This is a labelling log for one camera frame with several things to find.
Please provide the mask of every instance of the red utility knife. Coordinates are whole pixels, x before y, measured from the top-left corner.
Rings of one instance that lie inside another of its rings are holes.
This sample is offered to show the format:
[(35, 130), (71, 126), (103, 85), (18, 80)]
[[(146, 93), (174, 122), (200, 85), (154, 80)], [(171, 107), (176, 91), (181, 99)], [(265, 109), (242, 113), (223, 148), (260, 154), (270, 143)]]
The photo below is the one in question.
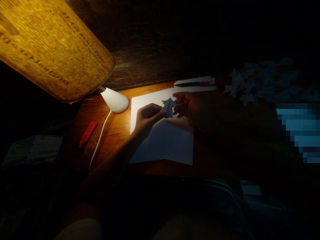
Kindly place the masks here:
[(190, 83), (179, 83), (175, 86), (177, 87), (209, 87), (209, 86), (224, 86), (230, 84), (230, 81), (209, 81), (209, 82), (190, 82)]
[(79, 143), (79, 148), (81, 149), (83, 144), (85, 144), (86, 142), (89, 141), (94, 129), (97, 127), (98, 125), (98, 122), (96, 121), (92, 121), (89, 125), (89, 127), (87, 128), (87, 130), (84, 132), (82, 138), (81, 138), (81, 141)]

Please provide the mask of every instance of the pixelated blur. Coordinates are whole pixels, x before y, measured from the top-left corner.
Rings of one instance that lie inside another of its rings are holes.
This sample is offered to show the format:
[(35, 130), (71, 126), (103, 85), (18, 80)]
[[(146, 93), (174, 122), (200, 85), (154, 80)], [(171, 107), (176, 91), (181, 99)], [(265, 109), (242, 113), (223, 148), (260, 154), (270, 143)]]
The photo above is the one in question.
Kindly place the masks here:
[(279, 104), (278, 120), (304, 163), (320, 163), (320, 104)]

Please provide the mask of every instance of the white lamp base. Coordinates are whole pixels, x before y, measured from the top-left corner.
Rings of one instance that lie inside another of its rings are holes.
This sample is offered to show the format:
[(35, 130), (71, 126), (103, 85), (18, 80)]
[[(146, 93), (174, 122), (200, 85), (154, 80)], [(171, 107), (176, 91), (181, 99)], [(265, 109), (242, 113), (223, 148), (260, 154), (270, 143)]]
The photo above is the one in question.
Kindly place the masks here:
[(109, 88), (106, 88), (101, 95), (110, 110), (114, 113), (121, 113), (129, 106), (129, 99), (126, 96)]

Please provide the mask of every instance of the lamp cord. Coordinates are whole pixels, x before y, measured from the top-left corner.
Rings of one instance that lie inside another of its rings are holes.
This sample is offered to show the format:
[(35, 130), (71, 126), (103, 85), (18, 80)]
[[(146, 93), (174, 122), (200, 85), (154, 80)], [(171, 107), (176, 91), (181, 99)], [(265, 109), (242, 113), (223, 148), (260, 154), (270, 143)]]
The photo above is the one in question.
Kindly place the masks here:
[(104, 121), (104, 124), (103, 124), (102, 129), (101, 129), (101, 133), (100, 133), (100, 137), (99, 137), (99, 140), (98, 140), (98, 143), (97, 143), (96, 149), (95, 149), (95, 150), (94, 150), (94, 152), (93, 152), (93, 155), (92, 155), (92, 158), (91, 158), (91, 161), (90, 161), (90, 165), (89, 165), (89, 171), (90, 171), (90, 172), (91, 172), (91, 164), (92, 164), (92, 161), (93, 161), (94, 155), (96, 154), (97, 148), (98, 148), (98, 146), (99, 146), (99, 142), (100, 142), (101, 135), (102, 135), (102, 132), (103, 132), (103, 129), (104, 129), (104, 125), (106, 124), (106, 122), (107, 122), (107, 120), (108, 120), (108, 118), (109, 118), (110, 113), (112, 113), (112, 111), (110, 111), (110, 112), (109, 112), (109, 114), (108, 114), (108, 116), (107, 116), (106, 120)]

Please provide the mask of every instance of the red knife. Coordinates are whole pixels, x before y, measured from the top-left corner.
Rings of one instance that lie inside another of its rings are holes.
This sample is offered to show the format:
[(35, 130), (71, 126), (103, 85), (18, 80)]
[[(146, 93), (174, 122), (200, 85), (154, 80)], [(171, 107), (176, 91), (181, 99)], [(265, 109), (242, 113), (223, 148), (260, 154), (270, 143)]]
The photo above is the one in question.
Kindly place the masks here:
[(97, 127), (98, 125), (98, 122), (96, 121), (92, 121), (89, 125), (89, 127), (87, 128), (87, 130), (84, 132), (82, 138), (81, 138), (81, 141), (79, 143), (79, 149), (82, 148), (83, 144), (85, 144), (86, 142), (89, 141), (94, 129)]

